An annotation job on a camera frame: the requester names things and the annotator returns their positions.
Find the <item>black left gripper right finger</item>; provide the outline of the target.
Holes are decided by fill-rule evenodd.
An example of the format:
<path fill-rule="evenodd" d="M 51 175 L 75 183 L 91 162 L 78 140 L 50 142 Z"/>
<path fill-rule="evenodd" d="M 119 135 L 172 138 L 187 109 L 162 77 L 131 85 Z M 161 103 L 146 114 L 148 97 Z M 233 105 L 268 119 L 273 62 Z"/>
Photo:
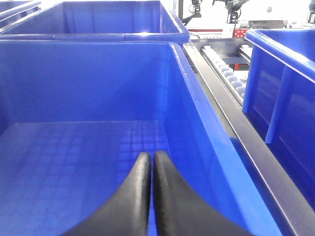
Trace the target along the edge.
<path fill-rule="evenodd" d="M 249 236 L 204 201 L 165 151 L 154 153 L 153 202 L 159 236 Z"/>

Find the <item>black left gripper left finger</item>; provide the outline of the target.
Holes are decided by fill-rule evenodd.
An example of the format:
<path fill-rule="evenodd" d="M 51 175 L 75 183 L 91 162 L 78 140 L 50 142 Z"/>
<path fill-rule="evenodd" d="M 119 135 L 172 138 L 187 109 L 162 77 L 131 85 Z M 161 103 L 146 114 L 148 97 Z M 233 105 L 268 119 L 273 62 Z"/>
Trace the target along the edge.
<path fill-rule="evenodd" d="M 151 199 L 151 157 L 141 152 L 129 174 L 96 212 L 64 236 L 145 236 Z"/>

